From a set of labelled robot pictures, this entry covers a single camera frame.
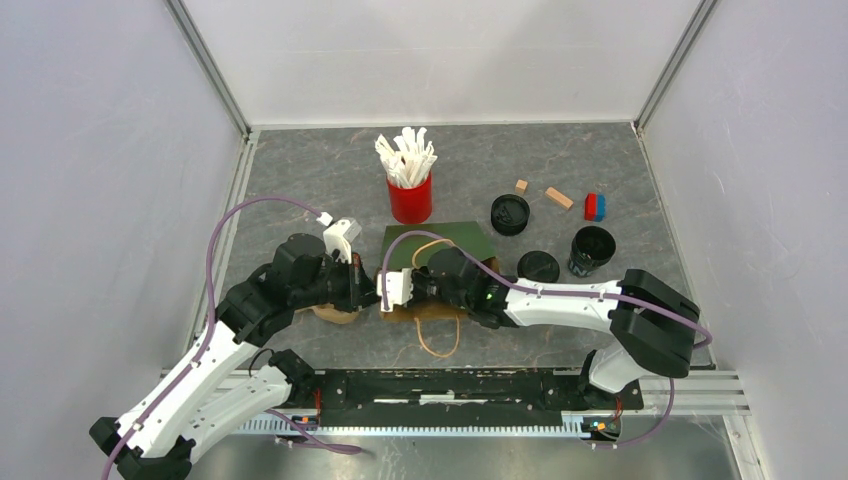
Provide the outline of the green paper bag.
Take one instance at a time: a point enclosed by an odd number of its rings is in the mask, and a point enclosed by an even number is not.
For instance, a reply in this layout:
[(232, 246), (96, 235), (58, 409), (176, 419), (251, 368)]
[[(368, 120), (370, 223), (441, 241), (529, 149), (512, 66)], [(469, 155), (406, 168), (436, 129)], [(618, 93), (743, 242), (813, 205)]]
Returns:
[[(403, 268), (428, 267), (428, 262), (450, 247), (459, 247), (487, 267), (497, 271), (497, 254), (489, 238), (476, 221), (395, 225), (386, 228), (377, 274), (381, 271), (398, 271)], [(420, 348), (433, 357), (447, 359), (460, 345), (461, 324), (468, 318), (463, 310), (439, 304), (425, 304), (409, 308), (396, 307), (392, 313), (382, 313), (380, 318), (389, 323), (409, 323), (415, 326)], [(447, 352), (433, 350), (424, 338), (422, 325), (436, 320), (450, 320), (455, 324), (454, 345)]]

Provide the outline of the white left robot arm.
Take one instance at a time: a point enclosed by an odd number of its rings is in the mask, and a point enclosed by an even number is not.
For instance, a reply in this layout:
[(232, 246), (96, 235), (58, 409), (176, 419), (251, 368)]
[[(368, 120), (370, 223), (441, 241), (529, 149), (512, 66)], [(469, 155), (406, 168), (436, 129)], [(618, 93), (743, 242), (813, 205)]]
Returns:
[(105, 470), (126, 479), (184, 479), (209, 447), (257, 414), (317, 405), (315, 372), (292, 350), (273, 353), (246, 381), (209, 397), (290, 326), (296, 312), (327, 307), (356, 315), (377, 300), (358, 253), (313, 235), (290, 236), (271, 262), (226, 292), (212, 324), (147, 397), (92, 425), (91, 438), (109, 457)]

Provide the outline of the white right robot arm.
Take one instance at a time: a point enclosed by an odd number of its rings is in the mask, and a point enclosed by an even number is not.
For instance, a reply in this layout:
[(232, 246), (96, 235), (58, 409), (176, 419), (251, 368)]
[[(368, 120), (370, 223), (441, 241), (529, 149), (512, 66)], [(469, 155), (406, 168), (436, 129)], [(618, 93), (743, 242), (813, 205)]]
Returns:
[(436, 252), (427, 266), (407, 268), (408, 307), (435, 300), (489, 329), (557, 326), (608, 334), (609, 346), (587, 355), (577, 382), (580, 400), (602, 408), (649, 374), (682, 379), (699, 348), (699, 307), (653, 274), (629, 269), (620, 280), (555, 284), (500, 276), (459, 248)]

